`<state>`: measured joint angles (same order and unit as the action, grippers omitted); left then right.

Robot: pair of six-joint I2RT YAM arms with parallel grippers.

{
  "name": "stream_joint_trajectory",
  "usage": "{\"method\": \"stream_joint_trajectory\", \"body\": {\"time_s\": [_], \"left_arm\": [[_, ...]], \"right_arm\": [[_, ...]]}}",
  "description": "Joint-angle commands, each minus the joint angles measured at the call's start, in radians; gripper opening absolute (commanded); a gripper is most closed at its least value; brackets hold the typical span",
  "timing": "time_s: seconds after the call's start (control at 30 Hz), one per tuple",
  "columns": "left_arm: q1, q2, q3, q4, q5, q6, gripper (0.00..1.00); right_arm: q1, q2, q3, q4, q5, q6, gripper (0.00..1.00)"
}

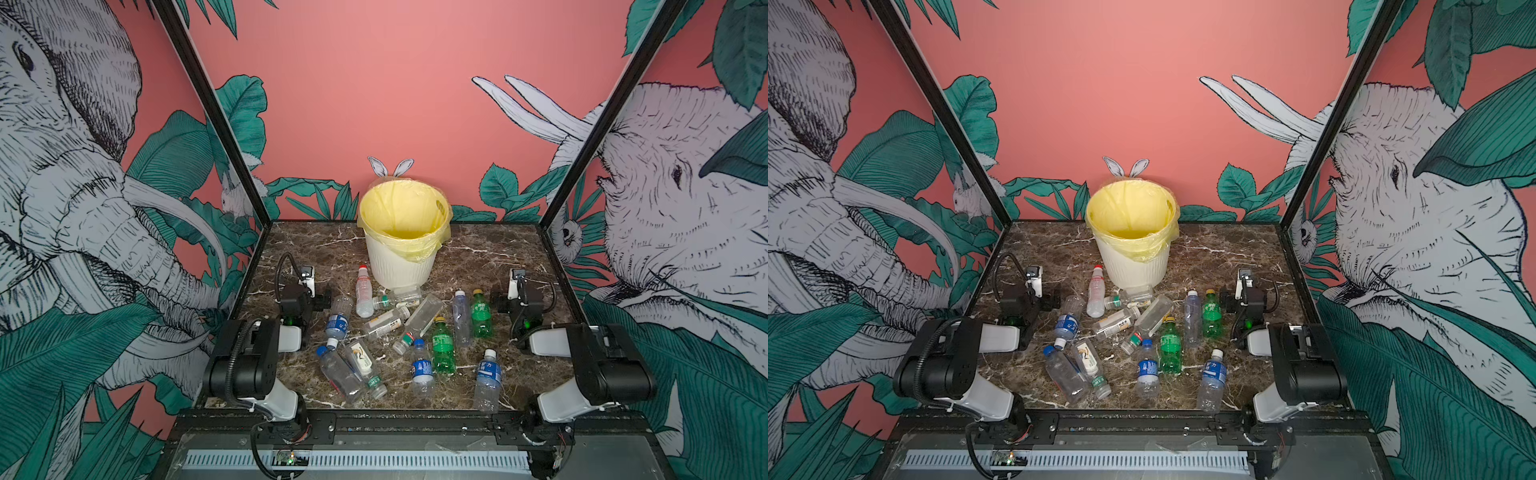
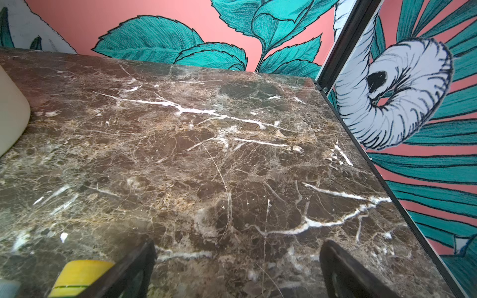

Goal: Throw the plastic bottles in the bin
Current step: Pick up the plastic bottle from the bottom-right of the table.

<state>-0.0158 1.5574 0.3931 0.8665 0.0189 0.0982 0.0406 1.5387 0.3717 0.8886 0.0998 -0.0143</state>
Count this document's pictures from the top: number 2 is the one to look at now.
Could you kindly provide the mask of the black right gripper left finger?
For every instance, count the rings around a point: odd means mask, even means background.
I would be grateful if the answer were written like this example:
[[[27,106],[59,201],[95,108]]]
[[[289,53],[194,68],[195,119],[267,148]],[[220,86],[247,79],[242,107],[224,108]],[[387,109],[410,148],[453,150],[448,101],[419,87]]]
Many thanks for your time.
[[[144,241],[78,294],[79,298],[146,298],[157,259],[154,242]]]

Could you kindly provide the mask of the green Sprite bottle Chinese label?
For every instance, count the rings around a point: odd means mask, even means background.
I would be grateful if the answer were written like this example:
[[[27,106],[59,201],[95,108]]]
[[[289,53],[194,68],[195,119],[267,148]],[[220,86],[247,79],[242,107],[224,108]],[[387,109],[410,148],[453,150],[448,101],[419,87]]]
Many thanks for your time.
[[[113,266],[109,261],[71,261],[62,269],[48,297],[74,298]]]

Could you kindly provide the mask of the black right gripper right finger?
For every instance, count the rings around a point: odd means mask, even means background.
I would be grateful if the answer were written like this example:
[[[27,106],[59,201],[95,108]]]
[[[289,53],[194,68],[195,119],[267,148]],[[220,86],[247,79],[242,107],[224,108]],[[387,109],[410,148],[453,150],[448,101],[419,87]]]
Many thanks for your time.
[[[319,261],[330,298],[399,297],[334,241],[323,243]]]

